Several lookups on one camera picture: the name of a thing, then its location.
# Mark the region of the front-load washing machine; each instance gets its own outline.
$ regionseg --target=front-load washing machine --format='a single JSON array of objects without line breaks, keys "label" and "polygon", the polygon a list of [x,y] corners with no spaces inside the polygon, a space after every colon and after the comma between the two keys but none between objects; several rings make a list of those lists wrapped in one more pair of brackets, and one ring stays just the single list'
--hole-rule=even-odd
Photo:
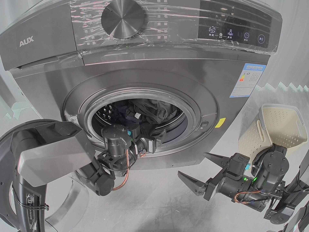
[{"label": "front-load washing machine", "polygon": [[116,103],[176,108],[151,131],[166,132],[162,144],[133,166],[170,168],[199,164],[222,137],[281,25],[257,0],[43,0],[0,35],[0,54],[42,118],[79,125],[98,151]]}]

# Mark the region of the copper cable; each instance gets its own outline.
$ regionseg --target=copper cable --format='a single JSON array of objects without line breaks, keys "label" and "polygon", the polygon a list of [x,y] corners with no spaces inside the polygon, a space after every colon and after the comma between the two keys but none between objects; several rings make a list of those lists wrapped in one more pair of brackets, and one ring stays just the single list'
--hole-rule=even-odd
[{"label": "copper cable", "polygon": [[120,186],[113,188],[112,191],[116,191],[116,190],[119,190],[120,188],[122,188],[126,184],[128,178],[129,178],[129,164],[130,164],[130,162],[129,162],[129,150],[128,149],[126,151],[126,154],[127,154],[127,167],[128,167],[126,178]]},{"label": "copper cable", "polygon": [[146,154],[147,154],[147,152],[145,154],[141,155],[141,158],[144,157]]},{"label": "copper cable", "polygon": [[251,201],[243,201],[243,202],[240,202],[240,201],[237,200],[237,198],[238,198],[238,196],[239,196],[240,194],[259,193],[259,192],[261,192],[261,191],[262,191],[262,190],[258,190],[258,191],[241,191],[241,192],[238,192],[238,193],[236,193],[235,196],[234,196],[234,201],[235,201],[236,203],[241,203],[241,204],[248,204],[248,203],[251,203]]}]

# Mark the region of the white plastic basket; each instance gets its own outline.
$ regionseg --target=white plastic basket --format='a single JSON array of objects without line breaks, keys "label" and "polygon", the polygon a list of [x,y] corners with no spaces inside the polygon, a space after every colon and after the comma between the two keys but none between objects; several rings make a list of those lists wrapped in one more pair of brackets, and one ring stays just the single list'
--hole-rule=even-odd
[{"label": "white plastic basket", "polygon": [[264,104],[238,140],[239,153],[249,156],[250,163],[261,150],[272,144],[284,146],[287,155],[308,140],[301,114],[295,106]]}]

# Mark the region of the black garment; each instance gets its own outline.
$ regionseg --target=black garment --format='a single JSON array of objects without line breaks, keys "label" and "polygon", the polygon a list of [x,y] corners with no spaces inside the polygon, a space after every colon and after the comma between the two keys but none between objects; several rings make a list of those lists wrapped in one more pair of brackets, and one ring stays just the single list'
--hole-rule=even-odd
[{"label": "black garment", "polygon": [[129,99],[111,104],[110,122],[127,125],[139,123],[141,133],[151,135],[154,129],[177,115],[178,108],[168,102],[152,99]]}]

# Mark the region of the qr code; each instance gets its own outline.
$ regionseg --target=qr code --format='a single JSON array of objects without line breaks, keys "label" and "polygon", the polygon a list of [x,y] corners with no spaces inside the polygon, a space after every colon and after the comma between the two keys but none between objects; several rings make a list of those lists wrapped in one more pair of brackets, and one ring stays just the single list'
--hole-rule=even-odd
[{"label": "qr code", "polygon": [[252,73],[250,76],[249,82],[257,82],[260,78],[261,73]]}]

